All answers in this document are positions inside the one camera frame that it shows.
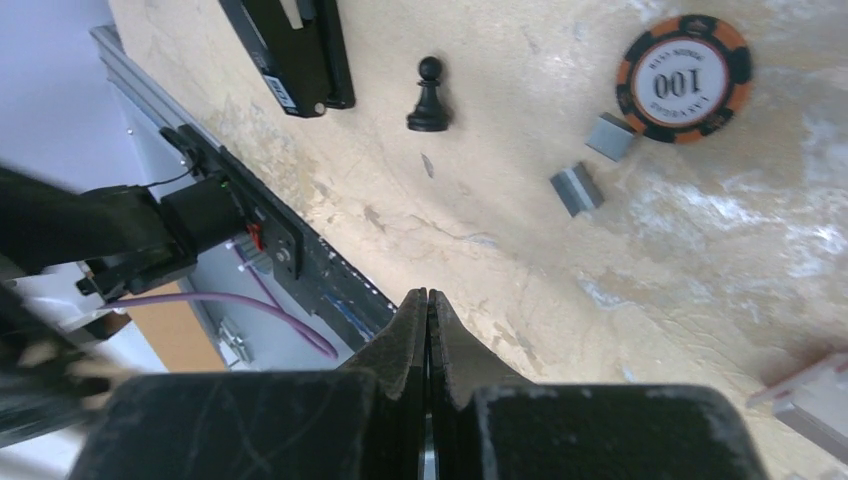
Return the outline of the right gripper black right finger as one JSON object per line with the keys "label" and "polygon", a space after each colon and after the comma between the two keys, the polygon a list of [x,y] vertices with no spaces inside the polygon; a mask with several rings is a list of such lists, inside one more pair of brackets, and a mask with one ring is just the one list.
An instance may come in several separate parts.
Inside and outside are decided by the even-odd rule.
{"label": "right gripper black right finger", "polygon": [[437,476],[495,479],[486,392],[530,381],[475,337],[447,296],[435,289],[428,295],[427,334]]}

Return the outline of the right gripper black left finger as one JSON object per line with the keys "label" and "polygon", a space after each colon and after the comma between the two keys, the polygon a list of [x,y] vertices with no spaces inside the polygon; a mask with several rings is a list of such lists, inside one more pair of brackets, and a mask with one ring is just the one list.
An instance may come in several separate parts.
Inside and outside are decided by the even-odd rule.
{"label": "right gripper black left finger", "polygon": [[409,291],[377,336],[342,364],[373,379],[361,479],[417,479],[424,444],[428,291]]}

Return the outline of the black stapler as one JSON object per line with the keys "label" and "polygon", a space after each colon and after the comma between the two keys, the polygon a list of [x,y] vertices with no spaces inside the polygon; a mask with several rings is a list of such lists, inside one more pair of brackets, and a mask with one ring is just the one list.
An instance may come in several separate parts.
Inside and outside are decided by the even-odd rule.
{"label": "black stapler", "polygon": [[351,109],[356,98],[335,1],[296,1],[299,28],[281,1],[222,1],[254,66],[289,116]]}

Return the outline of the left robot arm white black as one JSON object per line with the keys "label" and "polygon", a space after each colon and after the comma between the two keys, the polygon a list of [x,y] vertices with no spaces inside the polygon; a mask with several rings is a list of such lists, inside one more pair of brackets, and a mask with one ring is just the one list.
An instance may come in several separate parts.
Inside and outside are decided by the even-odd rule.
{"label": "left robot arm white black", "polygon": [[1,172],[1,443],[92,419],[130,377],[71,340],[12,282],[72,268],[65,287],[112,308],[192,272],[201,253],[241,234],[246,219],[215,177],[156,198],[143,186],[74,193]]}

